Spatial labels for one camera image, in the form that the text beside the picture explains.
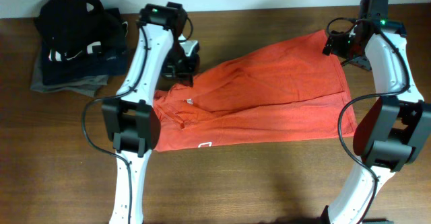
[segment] white print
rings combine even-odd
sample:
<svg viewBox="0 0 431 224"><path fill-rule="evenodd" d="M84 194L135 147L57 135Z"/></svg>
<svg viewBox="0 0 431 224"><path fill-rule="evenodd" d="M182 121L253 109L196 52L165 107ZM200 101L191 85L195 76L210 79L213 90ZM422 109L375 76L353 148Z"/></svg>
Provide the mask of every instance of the white print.
<svg viewBox="0 0 431 224"><path fill-rule="evenodd" d="M213 144L212 142L201 143L197 147L206 147L206 146L211 147L212 144Z"/></svg>

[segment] wood grain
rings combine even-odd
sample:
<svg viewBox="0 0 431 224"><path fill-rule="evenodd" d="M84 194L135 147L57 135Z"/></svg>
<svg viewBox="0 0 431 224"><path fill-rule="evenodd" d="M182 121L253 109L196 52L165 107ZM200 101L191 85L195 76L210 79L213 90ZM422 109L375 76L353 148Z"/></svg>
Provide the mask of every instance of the wood grain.
<svg viewBox="0 0 431 224"><path fill-rule="evenodd" d="M416 85L431 100L431 4L391 5L405 23ZM201 71L268 44L323 29L358 7L190 13L201 44ZM126 15L133 25L136 15ZM345 25L334 25L341 30ZM128 44L135 48L137 30ZM107 223L114 203L115 161L87 146L79 126L89 100L71 92L29 90L40 38L32 20L0 20L0 222ZM372 73L345 67L352 97L371 92ZM99 96L113 94L115 77ZM172 82L160 81L166 89ZM354 106L358 120L373 100ZM100 109L88 114L92 138L111 148ZM145 223L291 223L318 217L352 167L337 139L261 143L154 153L143 209ZM368 217L431 223L431 144L379 193Z"/></svg>

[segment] folded clothes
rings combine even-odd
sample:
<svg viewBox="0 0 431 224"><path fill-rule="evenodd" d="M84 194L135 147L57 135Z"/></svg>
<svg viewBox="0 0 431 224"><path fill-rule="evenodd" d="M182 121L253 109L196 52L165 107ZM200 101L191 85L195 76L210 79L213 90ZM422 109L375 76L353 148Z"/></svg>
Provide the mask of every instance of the folded clothes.
<svg viewBox="0 0 431 224"><path fill-rule="evenodd" d="M56 85L44 85L42 80L42 69L41 69L41 53L36 57L34 63L31 90L38 91L41 93L58 92L63 90L70 90L83 94L86 96L94 97L98 89L103 85L108 84L109 75L99 76L87 76L81 79L70 81L67 83L60 83Z"/></svg>
<svg viewBox="0 0 431 224"><path fill-rule="evenodd" d="M52 62L48 59L50 49L42 44L41 69L44 85L68 83L87 76L122 75L127 71L127 51L111 49L71 61Z"/></svg>
<svg viewBox="0 0 431 224"><path fill-rule="evenodd" d="M118 8L105 9L100 0L49 0L34 18L44 43L64 57L98 41L125 48L122 22Z"/></svg>
<svg viewBox="0 0 431 224"><path fill-rule="evenodd" d="M99 21L99 27L104 28L104 33L99 35L95 41L82 45L78 51L64 54L51 48L48 59L53 62L72 61L91 54L104 53L113 48L125 49L128 23L121 19L120 10L118 8L105 9L101 14L103 16Z"/></svg>
<svg viewBox="0 0 431 224"><path fill-rule="evenodd" d="M320 31L273 44L195 76L193 87L157 91L156 150L337 137L351 98L338 58L322 54L326 40ZM344 135L356 126L350 107Z"/></svg>

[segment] orange shirt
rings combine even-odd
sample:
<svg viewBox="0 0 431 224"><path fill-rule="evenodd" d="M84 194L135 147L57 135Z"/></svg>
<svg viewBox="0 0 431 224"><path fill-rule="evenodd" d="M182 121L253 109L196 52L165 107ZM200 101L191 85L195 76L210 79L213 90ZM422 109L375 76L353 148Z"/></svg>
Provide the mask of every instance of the orange shirt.
<svg viewBox="0 0 431 224"><path fill-rule="evenodd" d="M343 69L322 54L324 31L279 42L194 77L194 86L157 91L157 151L337 137L350 98ZM356 129L350 107L344 136Z"/></svg>

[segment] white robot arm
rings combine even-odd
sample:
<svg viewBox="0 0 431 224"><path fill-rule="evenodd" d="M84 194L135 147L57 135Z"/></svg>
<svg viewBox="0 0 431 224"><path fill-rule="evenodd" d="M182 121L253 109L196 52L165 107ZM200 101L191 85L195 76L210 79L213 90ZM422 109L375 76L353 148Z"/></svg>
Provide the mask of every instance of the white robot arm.
<svg viewBox="0 0 431 224"><path fill-rule="evenodd" d="M430 105L424 103L411 76L405 29L387 19L387 7L388 0L362 0L354 30L330 36L324 49L325 54L331 51L357 66L372 68L378 94L400 92L409 84L403 93L380 97L355 132L358 160L376 174L378 182L369 170L355 164L340 195L323 211L321 221L325 224L361 223L383 184L416 159L430 134ZM407 125L405 130L393 128L397 118Z"/></svg>
<svg viewBox="0 0 431 224"><path fill-rule="evenodd" d="M160 134L160 122L152 108L159 76L192 85L192 75L199 64L198 41L185 40L181 34L188 20L182 5L147 5L140 14L135 56L117 95L121 96L136 86L123 97L105 100L102 105L115 154L130 163L131 174L130 186L127 166L117 158L117 190L110 224L143 223L145 171Z"/></svg>

